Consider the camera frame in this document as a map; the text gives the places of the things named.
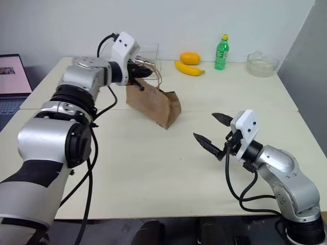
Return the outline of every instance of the white wall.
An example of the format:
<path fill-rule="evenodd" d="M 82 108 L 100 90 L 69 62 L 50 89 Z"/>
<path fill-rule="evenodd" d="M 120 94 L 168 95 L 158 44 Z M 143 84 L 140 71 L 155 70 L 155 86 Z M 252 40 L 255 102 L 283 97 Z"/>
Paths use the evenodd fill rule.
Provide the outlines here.
<path fill-rule="evenodd" d="M 159 43 L 160 57 L 196 51 L 213 60 L 222 33 L 230 61 L 256 50 L 282 62 L 314 0 L 0 0 L 0 53 L 48 72 L 61 57 L 95 55 L 99 41 L 126 31 Z"/>

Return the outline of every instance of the laptop keyboard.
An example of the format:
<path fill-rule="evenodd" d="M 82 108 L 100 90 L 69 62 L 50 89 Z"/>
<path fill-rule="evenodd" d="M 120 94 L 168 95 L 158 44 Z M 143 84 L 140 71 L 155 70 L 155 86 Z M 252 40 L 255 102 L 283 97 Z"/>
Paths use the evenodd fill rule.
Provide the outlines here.
<path fill-rule="evenodd" d="M 18 110 L 23 101 L 0 101 L 0 115 L 13 115 Z"/>

